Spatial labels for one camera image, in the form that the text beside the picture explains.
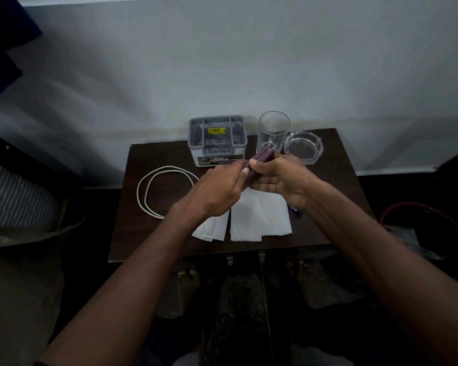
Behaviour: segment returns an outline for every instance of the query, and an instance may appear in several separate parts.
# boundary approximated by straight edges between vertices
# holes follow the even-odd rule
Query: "white cable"
[[[147,184],[147,188],[146,188],[146,192],[144,194],[144,205],[146,207],[146,209],[141,205],[140,203],[140,199],[139,199],[139,188],[140,188],[140,184],[144,181],[144,179],[150,175],[152,175],[154,172],[156,171],[159,171],[160,169],[164,169],[164,168],[174,168],[174,169],[168,169],[166,171],[161,171],[161,172],[158,172],[158,173],[155,173],[153,175],[153,177],[151,177],[151,179],[149,180],[148,184]],[[153,179],[160,175],[161,173],[167,173],[167,172],[178,172],[178,173],[183,173],[185,176],[187,176],[192,184],[192,186],[194,185],[193,184],[193,180],[190,178],[190,175],[194,176],[197,180],[199,179],[197,176],[195,176],[192,172],[189,172],[187,171],[186,169],[183,169],[183,168],[180,168],[180,167],[175,167],[173,165],[166,165],[164,167],[160,167],[160,168],[157,168],[155,169],[154,171],[151,171],[149,172],[146,176],[144,176],[143,178],[140,179],[139,183],[138,183],[138,187],[137,187],[137,190],[136,190],[136,198],[138,200],[138,204],[140,206],[140,208],[142,210],[144,210],[148,215],[150,216],[153,216],[154,218],[159,218],[160,220],[162,220],[163,218],[165,218],[164,216],[162,216],[161,214],[159,213],[156,213],[155,211],[153,211],[151,208],[149,208],[149,206],[147,205],[147,191],[149,190],[149,186],[151,185],[151,182],[153,181]]]

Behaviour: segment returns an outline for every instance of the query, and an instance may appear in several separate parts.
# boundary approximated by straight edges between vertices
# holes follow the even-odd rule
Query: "folded white cloth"
[[[224,241],[228,219],[229,211],[220,217],[210,217],[197,227],[192,236],[205,241],[212,241],[214,239]]]
[[[231,208],[231,240],[261,241],[292,233],[287,203],[279,194],[246,189]]]

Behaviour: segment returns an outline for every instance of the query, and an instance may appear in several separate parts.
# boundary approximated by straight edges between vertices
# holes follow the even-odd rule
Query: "wooden tabletop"
[[[322,138],[324,152],[318,161],[307,166],[319,178],[327,181],[359,205],[366,213],[373,215],[361,185],[354,173],[344,146],[335,128],[312,130]],[[256,136],[248,136],[246,158],[256,150]],[[161,220],[147,215],[136,200],[139,180],[156,168],[174,165],[193,172],[198,177],[208,167],[196,167],[187,141],[157,142],[131,145],[122,184],[121,201],[117,212],[114,236],[110,246],[109,262],[120,262],[142,243],[158,226]],[[147,182],[141,185],[142,196]],[[166,215],[171,205],[185,195],[191,184],[181,173],[164,173],[154,178],[149,188],[147,202],[151,209]],[[238,252],[289,246],[309,246],[327,244],[329,240],[318,227],[305,215],[298,217],[289,211],[292,231],[286,236],[263,236],[259,242],[231,241],[229,220],[224,241],[212,242],[191,237],[183,250],[184,256],[211,253]]]

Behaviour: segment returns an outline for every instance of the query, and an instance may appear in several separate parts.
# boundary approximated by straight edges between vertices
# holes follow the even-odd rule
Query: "foot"
[[[290,269],[290,274],[294,277],[302,290],[302,295],[304,296],[305,301],[309,307],[312,307],[312,297],[310,286],[312,281],[315,279],[312,272],[309,270],[306,264],[303,261],[298,263],[298,269],[295,270],[292,262],[287,263],[287,268]]]
[[[200,275],[195,270],[178,272],[178,301],[180,302],[180,316],[187,310],[193,295],[200,287]]]

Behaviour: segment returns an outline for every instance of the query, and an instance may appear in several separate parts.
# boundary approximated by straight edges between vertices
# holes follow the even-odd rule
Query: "dark blue fabric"
[[[0,93],[22,75],[5,50],[41,35],[42,31],[17,0],[0,0]]]

